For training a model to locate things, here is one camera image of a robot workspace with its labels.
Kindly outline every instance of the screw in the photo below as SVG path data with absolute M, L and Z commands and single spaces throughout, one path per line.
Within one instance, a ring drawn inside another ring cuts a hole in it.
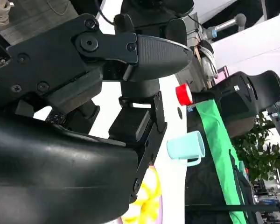
M 22 90 L 22 87 L 20 85 L 13 85 L 11 87 L 12 92 L 20 92 Z
M 126 46 L 126 49 L 130 52 L 134 52 L 136 50 L 136 44 L 135 43 L 129 43 L 127 46 Z
M 139 188 L 140 188 L 139 180 L 136 179 L 134 184 L 134 192 L 137 193 Z
M 24 63 L 26 63 L 27 61 L 29 61 L 29 56 L 27 55 L 27 54 L 25 54 L 25 53 L 20 53 L 20 54 L 18 54 L 18 59 L 17 59 L 17 61 L 18 61 L 18 63 L 20 63 L 20 64 L 24 64 Z
M 49 85 L 46 82 L 40 82 L 37 84 L 37 90 L 39 92 L 45 92 L 49 89 Z
M 85 26 L 88 28 L 88 29 L 94 29 L 96 24 L 95 24 L 95 21 L 93 20 L 86 20 L 85 21 Z

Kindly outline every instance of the bolt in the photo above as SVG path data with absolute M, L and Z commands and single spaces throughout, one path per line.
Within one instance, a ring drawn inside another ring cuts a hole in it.
M 39 92 L 45 92 L 49 89 L 49 85 L 46 82 L 40 82 L 37 84 L 37 90 Z
M 86 20 L 85 21 L 85 26 L 88 28 L 88 29 L 94 29 L 96 24 L 95 24 L 95 21 L 93 20 Z
M 80 45 L 83 50 L 93 52 L 98 49 L 98 40 L 86 34 L 81 37 Z
M 17 61 L 18 61 L 18 63 L 20 63 L 20 64 L 24 64 L 24 63 L 26 63 L 27 61 L 29 61 L 29 56 L 27 55 L 27 54 L 25 54 L 25 53 L 20 53 L 20 54 L 18 54 L 18 59 L 17 59 Z
M 20 92 L 22 90 L 22 87 L 20 85 L 13 85 L 11 87 L 12 92 Z
M 136 44 L 135 43 L 129 43 L 127 46 L 126 46 L 126 49 L 130 52 L 134 52 L 136 50 Z
M 139 180 L 136 179 L 134 184 L 134 192 L 137 193 L 139 191 L 139 188 L 140 188 Z

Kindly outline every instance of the black chair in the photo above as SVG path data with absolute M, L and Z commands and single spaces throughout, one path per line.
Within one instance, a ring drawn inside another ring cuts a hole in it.
M 280 100 L 280 78 L 273 71 L 256 76 L 240 71 L 192 95 L 194 103 L 214 99 L 230 137 L 235 137 L 250 131 L 253 118 Z

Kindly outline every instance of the metal rod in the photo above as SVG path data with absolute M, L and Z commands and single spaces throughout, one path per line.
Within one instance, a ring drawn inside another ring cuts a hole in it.
M 237 24 L 237 21 L 235 20 L 235 19 L 232 19 L 232 20 L 229 20 L 229 21 L 227 21 L 227 22 L 224 22 L 224 23 L 222 23 L 222 24 L 220 24 L 220 25 L 217 25 L 216 27 L 215 27 L 215 30 L 217 31 L 217 32 L 219 32 L 219 31 L 221 31 L 221 30 L 224 30 L 224 29 L 227 29 L 227 28 L 229 28 L 229 27 L 232 27 L 232 26 L 234 26 L 234 25 L 236 25 Z
M 186 205 L 185 211 L 280 211 L 275 205 Z

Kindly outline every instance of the black fabric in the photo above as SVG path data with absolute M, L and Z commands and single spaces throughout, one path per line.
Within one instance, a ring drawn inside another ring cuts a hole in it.
M 233 168 L 234 179 L 237 187 L 238 197 L 240 198 L 240 203 L 246 205 L 253 205 L 252 191 L 249 182 L 246 180 L 242 172 L 238 170 L 238 167 L 235 165 L 235 160 L 229 151 L 229 156 Z M 247 211 L 244 212 L 246 222 L 248 224 L 257 224 L 257 217 L 255 212 Z
M 203 124 L 196 108 L 187 112 L 187 132 L 199 131 L 205 145 L 205 157 L 197 166 L 188 167 L 185 181 L 185 205 L 226 205 Z M 228 212 L 185 213 L 186 224 L 232 224 Z

